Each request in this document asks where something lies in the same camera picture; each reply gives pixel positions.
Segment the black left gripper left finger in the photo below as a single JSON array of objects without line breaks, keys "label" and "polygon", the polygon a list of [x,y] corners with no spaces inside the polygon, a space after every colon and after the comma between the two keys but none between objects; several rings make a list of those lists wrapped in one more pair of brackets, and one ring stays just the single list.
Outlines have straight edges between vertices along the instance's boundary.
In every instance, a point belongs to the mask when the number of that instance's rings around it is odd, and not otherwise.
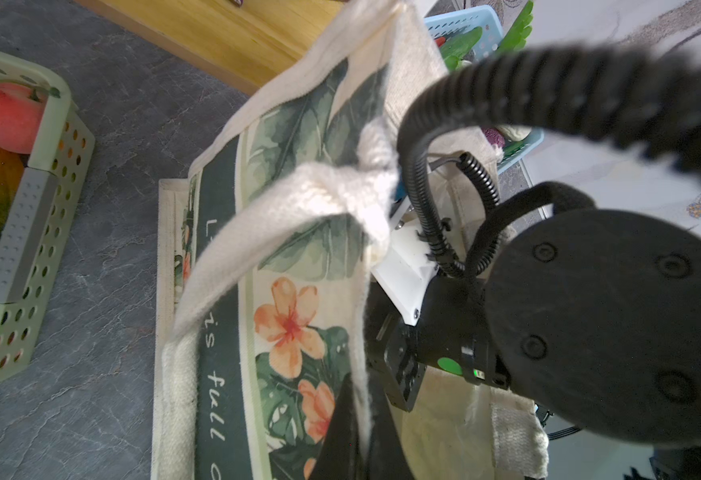
[{"label": "black left gripper left finger", "polygon": [[324,446],[310,480],[353,480],[359,475],[360,434],[354,402],[354,384],[348,374],[342,382],[334,414],[324,438]]}]

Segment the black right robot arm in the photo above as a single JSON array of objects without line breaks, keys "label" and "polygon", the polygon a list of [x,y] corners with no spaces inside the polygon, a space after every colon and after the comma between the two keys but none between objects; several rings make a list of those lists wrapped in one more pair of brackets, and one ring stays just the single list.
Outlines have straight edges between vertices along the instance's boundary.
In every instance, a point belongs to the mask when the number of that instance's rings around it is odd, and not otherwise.
[{"label": "black right robot arm", "polygon": [[649,444],[654,478],[701,479],[701,238],[601,209],[544,182],[501,201],[468,153],[450,156],[486,213],[458,258],[428,176],[438,137],[540,127],[701,176],[701,66],[684,55],[548,47],[450,74],[407,111],[397,149],[420,222],[389,253],[368,303],[373,398],[411,411],[436,368],[535,400],[587,430]]}]

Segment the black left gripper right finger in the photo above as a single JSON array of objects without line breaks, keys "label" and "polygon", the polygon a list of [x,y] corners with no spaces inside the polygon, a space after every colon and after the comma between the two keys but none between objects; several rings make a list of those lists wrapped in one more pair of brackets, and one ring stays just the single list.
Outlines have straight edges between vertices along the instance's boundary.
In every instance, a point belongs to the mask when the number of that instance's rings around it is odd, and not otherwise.
[{"label": "black left gripper right finger", "polygon": [[413,480],[382,386],[370,387],[372,432],[365,475],[370,480]]}]

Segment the cream canvas grocery bag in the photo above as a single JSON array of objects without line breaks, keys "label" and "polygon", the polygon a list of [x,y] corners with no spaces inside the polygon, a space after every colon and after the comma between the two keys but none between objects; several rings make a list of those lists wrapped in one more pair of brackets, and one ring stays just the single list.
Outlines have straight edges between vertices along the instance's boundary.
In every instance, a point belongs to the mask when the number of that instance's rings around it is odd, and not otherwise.
[{"label": "cream canvas grocery bag", "polygon": [[[366,479],[395,142],[446,72],[414,4],[350,2],[194,160],[182,292],[160,282],[152,477],[308,479],[350,374]],[[548,469],[532,407],[434,371],[396,430],[415,477],[518,479]]]}]

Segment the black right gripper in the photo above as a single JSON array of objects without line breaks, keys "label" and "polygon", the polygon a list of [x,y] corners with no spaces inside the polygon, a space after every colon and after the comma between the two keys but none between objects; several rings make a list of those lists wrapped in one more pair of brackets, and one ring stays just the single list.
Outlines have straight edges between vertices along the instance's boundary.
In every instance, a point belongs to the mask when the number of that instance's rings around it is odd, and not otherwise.
[{"label": "black right gripper", "polygon": [[379,284],[371,284],[365,311],[365,342],[368,364],[392,406],[411,412],[426,373],[414,348],[414,328]]}]

